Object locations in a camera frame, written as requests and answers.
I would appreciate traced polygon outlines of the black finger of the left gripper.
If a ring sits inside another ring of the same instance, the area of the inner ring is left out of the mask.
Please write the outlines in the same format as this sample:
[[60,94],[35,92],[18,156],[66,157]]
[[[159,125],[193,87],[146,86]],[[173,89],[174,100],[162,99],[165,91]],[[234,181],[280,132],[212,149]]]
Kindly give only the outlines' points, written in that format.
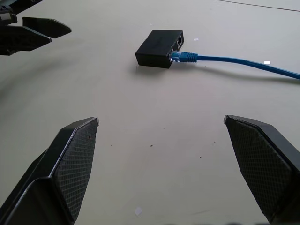
[[22,24],[50,38],[60,38],[72,32],[70,27],[55,19],[24,17]]
[[52,39],[23,26],[0,27],[0,54],[12,55],[19,51],[30,52],[52,42]]

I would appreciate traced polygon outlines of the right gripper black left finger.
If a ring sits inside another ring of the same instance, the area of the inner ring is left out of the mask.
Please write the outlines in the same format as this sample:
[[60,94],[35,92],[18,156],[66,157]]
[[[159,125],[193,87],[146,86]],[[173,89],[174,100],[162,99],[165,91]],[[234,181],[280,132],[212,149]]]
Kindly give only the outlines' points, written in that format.
[[2,225],[73,225],[90,180],[99,119],[63,127],[0,208]]

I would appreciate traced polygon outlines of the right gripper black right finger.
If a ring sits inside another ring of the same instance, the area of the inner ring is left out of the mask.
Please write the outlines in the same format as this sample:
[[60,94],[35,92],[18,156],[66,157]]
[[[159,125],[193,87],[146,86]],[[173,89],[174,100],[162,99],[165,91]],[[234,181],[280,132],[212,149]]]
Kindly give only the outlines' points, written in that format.
[[300,152],[272,125],[226,115],[240,172],[271,225],[300,223]]

